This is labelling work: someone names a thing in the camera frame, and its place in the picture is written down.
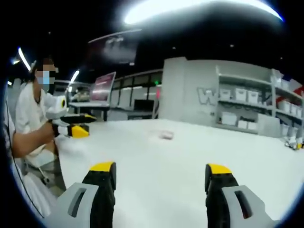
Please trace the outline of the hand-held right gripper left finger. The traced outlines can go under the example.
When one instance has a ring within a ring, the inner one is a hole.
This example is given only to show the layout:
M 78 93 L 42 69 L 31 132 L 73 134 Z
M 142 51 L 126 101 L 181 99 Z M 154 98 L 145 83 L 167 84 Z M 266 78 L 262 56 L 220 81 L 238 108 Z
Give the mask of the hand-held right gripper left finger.
M 116 163 L 91 167 L 81 183 L 71 185 L 44 219 L 47 228 L 112 228 Z

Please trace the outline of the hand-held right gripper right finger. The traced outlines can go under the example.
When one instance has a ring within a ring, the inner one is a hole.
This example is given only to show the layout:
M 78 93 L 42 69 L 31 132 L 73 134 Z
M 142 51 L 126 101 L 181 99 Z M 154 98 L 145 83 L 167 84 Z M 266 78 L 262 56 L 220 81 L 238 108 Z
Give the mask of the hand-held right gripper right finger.
M 281 223 L 270 218 L 264 202 L 239 185 L 225 166 L 206 165 L 205 193 L 209 228 L 277 228 Z

